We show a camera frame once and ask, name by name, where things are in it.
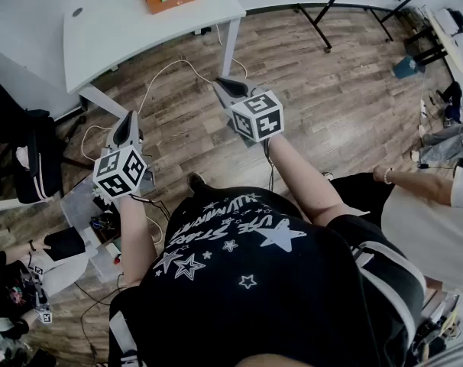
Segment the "black office chair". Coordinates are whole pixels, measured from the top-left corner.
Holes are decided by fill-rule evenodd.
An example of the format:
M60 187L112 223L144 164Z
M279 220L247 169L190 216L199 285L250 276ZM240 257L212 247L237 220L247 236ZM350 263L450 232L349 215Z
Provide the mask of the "black office chair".
M0 153L0 196L4 193L3 180L8 177L12 179L15 189L14 170L11 159L13 149L12 141L15 138L24 110L28 109L22 108L0 84L0 144L5 146ZM68 164L82 170L90 170L92 168L90 164L84 164L65 156L66 148L75 135L76 130L86 122L86 117L83 114L86 110L87 102L82 101L82 105L78 109L59 119L53 119L60 147L61 173L63 164ZM63 193L63 185L58 193Z

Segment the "person's right forearm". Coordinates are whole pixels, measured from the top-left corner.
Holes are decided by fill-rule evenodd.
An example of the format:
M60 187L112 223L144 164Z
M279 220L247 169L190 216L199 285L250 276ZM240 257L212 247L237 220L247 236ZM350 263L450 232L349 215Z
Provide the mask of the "person's right forearm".
M269 140L269 157L306 218L317 226L350 213L335 188L281 134Z

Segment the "black star-print shirt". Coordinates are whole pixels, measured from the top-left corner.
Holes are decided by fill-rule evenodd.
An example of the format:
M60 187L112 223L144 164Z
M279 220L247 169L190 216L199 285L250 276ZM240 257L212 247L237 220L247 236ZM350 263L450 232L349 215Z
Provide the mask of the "black star-print shirt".
M173 212L164 250L111 302L109 366L129 335L147 367L235 367L272 354L312 367L403 367L420 271L359 216L325 226L252 187L207 187Z

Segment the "black bag with white stripes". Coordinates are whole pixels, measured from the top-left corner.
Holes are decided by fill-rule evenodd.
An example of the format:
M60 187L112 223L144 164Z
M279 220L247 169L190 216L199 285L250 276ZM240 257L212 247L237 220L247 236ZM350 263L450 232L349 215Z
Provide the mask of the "black bag with white stripes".
M45 110L24 110L12 141L15 190L23 204L48 200L62 189L56 127Z

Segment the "person's left forearm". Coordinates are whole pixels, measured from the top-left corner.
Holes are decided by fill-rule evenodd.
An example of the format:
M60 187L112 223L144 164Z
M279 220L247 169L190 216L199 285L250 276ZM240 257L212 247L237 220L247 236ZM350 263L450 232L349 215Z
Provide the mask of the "person's left forearm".
M136 287L157 257L144 204L130 196L120 199L121 259L124 282Z

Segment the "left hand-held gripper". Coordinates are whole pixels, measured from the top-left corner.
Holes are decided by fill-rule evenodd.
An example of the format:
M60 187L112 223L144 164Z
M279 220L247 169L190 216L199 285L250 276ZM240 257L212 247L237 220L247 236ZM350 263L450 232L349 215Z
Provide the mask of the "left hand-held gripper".
M130 194L146 194L155 189L150 159L142 156L136 148L143 141L139 123L136 111L128 112L119 119L106 140L107 147L119 149L107 150L95 162L93 182L111 200Z

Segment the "person's black trousers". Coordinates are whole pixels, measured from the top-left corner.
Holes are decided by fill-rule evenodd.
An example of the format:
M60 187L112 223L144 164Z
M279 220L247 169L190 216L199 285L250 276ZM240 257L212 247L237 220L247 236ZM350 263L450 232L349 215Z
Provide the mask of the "person's black trousers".
M361 217L381 227L384 204L394 188L393 184L376 181L372 173L335 178L331 184L345 204L367 212Z

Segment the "black metal table frame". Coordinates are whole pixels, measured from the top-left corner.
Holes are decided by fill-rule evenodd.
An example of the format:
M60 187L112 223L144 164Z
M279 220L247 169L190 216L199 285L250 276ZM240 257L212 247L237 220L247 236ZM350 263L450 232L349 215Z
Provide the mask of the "black metal table frame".
M369 12L372 14L374 17L374 20L380 25L381 29L386 35L385 42L390 44L394 42L394 39L391 35L391 33L388 31L385 23L392 17L399 17L399 12L406 6L408 5L412 0L402 0L399 5L397 5L395 8L381 8L381 7L374 7L373 5L355 5L355 4L343 4L343 3L337 3L337 0L328 0L323 6L322 10L320 13L317 14L315 18L313 18L310 13L306 10L306 6L301 3L296 3L296 5L293 7L293 11L295 13L302 13L304 17L308 20L308 22L312 25L316 33L320 36L322 39L322 42L324 43L323 50L326 54L330 54L332 51L332 45L329 41L329 39L326 37L322 29L319 27L320 21L324 18L326 13L331 9L331 8L358 8L362 9L365 12Z

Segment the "white desk leg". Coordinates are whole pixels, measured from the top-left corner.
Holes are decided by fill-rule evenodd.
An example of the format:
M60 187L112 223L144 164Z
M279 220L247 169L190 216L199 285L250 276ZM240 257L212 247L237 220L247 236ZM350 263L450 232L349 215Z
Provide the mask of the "white desk leg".
M116 101L104 94L101 90L99 90L92 84L84 86L79 91L79 94L85 99L88 99L90 102L97 105L98 107L115 115L119 119L123 119L128 114L127 109L119 105Z
M219 76L228 76L230 73L240 21L240 18L236 18L224 24L220 35L222 41L222 64Z

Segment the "person's black shoe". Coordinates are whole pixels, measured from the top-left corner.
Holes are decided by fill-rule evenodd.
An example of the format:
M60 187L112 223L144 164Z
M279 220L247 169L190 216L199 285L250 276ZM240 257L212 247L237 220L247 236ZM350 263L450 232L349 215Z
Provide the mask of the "person's black shoe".
M192 172L187 176L187 184L193 193L198 193L207 186L202 176L196 172Z

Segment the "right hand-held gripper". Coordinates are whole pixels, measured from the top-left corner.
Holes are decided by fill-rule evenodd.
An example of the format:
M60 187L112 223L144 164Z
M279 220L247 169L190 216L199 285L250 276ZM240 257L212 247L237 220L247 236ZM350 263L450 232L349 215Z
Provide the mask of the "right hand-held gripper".
M283 132L283 105L272 91L232 76L218 76L212 86L238 134L258 143Z

